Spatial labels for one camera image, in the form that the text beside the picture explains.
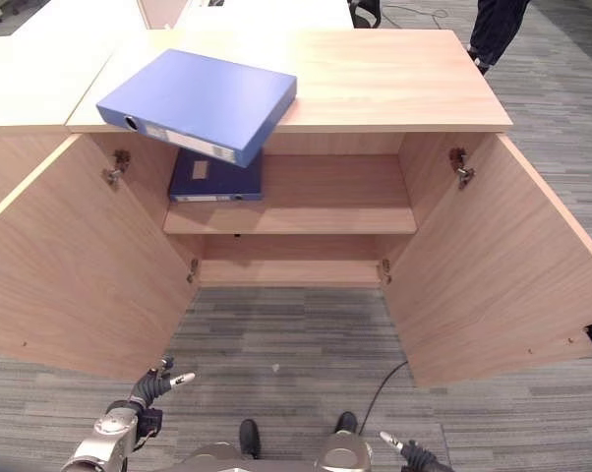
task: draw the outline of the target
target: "cabinet door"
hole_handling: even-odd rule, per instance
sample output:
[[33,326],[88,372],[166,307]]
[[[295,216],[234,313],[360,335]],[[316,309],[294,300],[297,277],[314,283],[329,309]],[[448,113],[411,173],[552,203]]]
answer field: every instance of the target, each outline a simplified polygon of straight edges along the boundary
[[134,379],[166,349],[197,282],[109,167],[73,135],[0,204],[1,354]]
[[592,355],[592,240],[503,135],[470,156],[390,270],[418,385]]

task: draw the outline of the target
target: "white desk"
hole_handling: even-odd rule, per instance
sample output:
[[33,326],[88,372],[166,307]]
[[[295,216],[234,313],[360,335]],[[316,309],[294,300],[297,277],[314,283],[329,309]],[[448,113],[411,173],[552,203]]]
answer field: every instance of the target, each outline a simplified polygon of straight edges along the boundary
[[64,34],[77,34],[101,40],[145,27],[136,0],[51,0],[13,36],[61,38]]
[[180,16],[183,30],[352,30],[346,0],[225,0],[222,7],[194,0]]

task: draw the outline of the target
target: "wood grain surface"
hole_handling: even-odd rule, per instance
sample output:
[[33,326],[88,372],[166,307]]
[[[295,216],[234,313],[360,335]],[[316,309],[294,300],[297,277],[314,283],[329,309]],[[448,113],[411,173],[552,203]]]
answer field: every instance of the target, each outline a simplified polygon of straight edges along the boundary
[[394,266],[398,258],[412,239],[411,235],[378,234],[375,236],[377,257],[381,261],[388,259],[390,267]]
[[202,286],[377,287],[372,236],[207,236]]
[[59,133],[0,133],[0,202],[67,137]]
[[266,155],[398,154],[402,133],[273,133]]
[[503,135],[469,159],[385,288],[418,385],[592,355],[592,241]]
[[371,234],[416,230],[395,155],[265,156],[260,202],[172,204],[171,234]]
[[74,135],[0,204],[0,353],[134,379],[198,284],[128,187],[104,182],[106,164]]
[[247,29],[152,30],[128,37],[69,127],[113,130],[95,104],[167,48],[297,76],[296,101],[279,132],[480,132],[511,125],[452,31]]
[[169,181],[176,164],[178,147],[138,134],[94,133],[92,139],[114,166],[115,150],[130,153],[130,166],[123,181],[151,219],[162,226],[169,207]]
[[452,148],[464,148],[467,155],[490,135],[483,133],[410,133],[399,151],[403,179],[412,203],[416,224],[427,219],[451,182],[457,180],[449,162]]

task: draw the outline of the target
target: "dark blue binder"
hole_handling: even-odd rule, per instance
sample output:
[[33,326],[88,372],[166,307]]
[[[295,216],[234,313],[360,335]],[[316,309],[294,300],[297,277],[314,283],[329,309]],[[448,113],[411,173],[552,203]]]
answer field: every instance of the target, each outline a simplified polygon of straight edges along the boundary
[[261,200],[262,153],[245,169],[180,149],[169,185],[174,202]]
[[294,76],[168,49],[97,109],[106,123],[245,167],[295,95]]

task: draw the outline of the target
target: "gray carpet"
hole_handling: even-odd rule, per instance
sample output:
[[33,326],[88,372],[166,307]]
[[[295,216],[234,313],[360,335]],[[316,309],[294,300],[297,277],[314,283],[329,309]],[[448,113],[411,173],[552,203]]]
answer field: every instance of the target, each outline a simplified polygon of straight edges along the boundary
[[[469,36],[470,0],[402,5],[445,7],[443,27]],[[431,17],[385,12],[405,28],[435,27]],[[516,123],[513,139],[592,234],[592,10],[532,2],[488,80]],[[353,409],[361,418],[403,360],[375,290],[204,290],[171,352],[199,378],[158,401],[165,427],[131,470],[178,462],[200,444],[236,442],[248,416],[260,423],[266,457],[311,460],[336,416]],[[0,461],[59,470],[128,388],[0,358]],[[420,441],[457,472],[592,472],[592,359],[433,389],[414,388],[403,370],[366,428],[375,470],[398,471],[400,461],[375,439],[379,429]]]

